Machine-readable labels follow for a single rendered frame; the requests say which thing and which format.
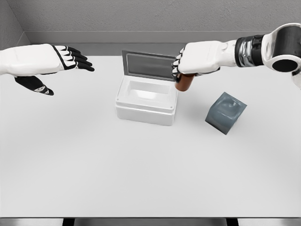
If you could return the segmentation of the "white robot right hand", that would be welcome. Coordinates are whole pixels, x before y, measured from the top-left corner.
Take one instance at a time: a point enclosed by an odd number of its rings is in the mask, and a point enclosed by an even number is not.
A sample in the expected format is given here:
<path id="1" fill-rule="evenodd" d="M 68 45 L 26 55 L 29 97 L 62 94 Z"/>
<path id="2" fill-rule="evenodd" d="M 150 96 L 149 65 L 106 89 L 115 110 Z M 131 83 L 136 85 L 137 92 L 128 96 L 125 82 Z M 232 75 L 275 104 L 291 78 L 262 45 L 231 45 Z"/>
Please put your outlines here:
<path id="1" fill-rule="evenodd" d="M 197 76 L 219 70 L 221 67 L 220 41 L 190 42 L 180 50 L 179 55 L 172 63 L 172 78 L 180 81 L 180 74 L 195 74 Z"/>

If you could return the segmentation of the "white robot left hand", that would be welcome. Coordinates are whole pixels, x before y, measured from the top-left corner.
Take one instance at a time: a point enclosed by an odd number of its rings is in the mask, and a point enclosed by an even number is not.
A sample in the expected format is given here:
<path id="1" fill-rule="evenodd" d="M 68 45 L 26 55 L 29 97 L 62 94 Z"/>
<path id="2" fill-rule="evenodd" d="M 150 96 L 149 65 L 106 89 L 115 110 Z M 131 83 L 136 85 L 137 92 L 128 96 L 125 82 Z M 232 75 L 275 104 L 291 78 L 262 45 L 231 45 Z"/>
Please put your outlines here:
<path id="1" fill-rule="evenodd" d="M 17 47 L 10 59 L 8 73 L 23 87 L 52 96 L 54 92 L 36 75 L 54 74 L 71 69 L 95 69 L 87 57 L 69 46 L 39 44 Z"/>

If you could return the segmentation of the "brown cylindrical cup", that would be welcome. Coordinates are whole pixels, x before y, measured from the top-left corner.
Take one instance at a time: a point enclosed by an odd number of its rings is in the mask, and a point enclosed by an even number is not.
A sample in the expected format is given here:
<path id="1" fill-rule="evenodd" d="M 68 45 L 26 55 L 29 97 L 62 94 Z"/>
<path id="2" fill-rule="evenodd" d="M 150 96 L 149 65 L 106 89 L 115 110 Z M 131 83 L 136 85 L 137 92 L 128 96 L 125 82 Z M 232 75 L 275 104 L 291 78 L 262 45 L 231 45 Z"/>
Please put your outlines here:
<path id="1" fill-rule="evenodd" d="M 187 91 L 195 77 L 195 74 L 180 73 L 176 76 L 175 88 L 178 91 Z"/>

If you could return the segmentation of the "white hinged box lid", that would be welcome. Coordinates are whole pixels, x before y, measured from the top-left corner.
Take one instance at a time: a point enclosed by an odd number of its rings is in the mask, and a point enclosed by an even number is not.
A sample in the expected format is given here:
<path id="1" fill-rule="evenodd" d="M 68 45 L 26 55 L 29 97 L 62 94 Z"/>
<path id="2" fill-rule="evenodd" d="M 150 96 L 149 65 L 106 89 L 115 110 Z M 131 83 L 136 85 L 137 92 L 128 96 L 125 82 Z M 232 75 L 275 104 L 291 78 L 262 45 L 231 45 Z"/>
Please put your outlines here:
<path id="1" fill-rule="evenodd" d="M 174 56 L 122 50 L 124 75 L 173 81 Z"/>

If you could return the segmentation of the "grey translucent cube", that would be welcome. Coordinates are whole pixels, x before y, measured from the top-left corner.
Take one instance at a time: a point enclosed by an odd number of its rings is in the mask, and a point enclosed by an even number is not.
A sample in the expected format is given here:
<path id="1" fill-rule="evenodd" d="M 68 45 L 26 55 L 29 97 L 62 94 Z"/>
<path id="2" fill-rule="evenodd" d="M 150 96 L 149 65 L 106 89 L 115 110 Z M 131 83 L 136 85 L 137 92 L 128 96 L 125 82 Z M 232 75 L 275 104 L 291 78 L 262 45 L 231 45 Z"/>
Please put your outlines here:
<path id="1" fill-rule="evenodd" d="M 227 135 L 247 105 L 223 92 L 210 107 L 205 122 Z"/>

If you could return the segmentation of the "white rectangular box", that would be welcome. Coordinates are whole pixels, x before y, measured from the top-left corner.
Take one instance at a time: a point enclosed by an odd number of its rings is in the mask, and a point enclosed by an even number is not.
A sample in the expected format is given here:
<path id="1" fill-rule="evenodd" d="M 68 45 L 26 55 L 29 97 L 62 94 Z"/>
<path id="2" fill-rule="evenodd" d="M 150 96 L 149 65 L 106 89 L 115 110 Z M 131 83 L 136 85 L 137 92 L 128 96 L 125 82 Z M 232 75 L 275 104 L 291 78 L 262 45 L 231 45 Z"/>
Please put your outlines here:
<path id="1" fill-rule="evenodd" d="M 117 117 L 171 126 L 176 112 L 177 95 L 172 81 L 125 75 L 115 100 Z"/>

